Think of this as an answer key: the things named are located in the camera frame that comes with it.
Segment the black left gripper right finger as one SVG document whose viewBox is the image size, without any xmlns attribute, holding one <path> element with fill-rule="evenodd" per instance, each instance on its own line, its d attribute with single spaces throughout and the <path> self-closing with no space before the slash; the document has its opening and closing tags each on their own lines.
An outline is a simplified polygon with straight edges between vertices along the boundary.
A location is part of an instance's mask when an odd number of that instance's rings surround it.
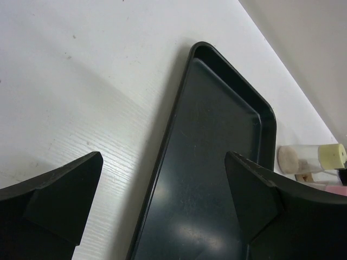
<svg viewBox="0 0 347 260">
<path fill-rule="evenodd" d="M 225 167 L 252 259 L 346 259 L 346 197 L 306 186 L 235 153 Z"/>
</svg>

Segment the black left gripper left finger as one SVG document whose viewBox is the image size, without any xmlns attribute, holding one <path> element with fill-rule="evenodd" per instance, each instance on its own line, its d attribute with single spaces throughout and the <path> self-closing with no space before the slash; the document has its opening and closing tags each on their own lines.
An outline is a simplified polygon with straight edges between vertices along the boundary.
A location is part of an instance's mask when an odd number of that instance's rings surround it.
<svg viewBox="0 0 347 260">
<path fill-rule="evenodd" d="M 1 259 L 72 259 L 103 165 L 91 152 L 1 189 Z"/>
</svg>

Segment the pink cap spice shaker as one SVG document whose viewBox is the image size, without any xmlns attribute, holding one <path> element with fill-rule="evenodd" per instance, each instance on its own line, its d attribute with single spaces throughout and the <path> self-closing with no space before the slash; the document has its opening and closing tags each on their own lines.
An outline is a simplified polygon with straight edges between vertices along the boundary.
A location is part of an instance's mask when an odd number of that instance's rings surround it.
<svg viewBox="0 0 347 260">
<path fill-rule="evenodd" d="M 316 189 L 346 196 L 346 177 L 341 178 L 339 171 L 296 174 L 298 182 Z"/>
</svg>

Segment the yellow cap spice shaker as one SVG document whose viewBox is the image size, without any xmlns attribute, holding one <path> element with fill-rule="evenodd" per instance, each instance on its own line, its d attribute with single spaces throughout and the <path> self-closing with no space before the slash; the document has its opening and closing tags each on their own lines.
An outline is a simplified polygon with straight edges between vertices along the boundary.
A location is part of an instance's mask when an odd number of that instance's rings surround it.
<svg viewBox="0 0 347 260">
<path fill-rule="evenodd" d="M 286 145 L 279 147 L 277 160 L 283 174 L 341 170 L 346 169 L 346 149 L 342 144 Z"/>
</svg>

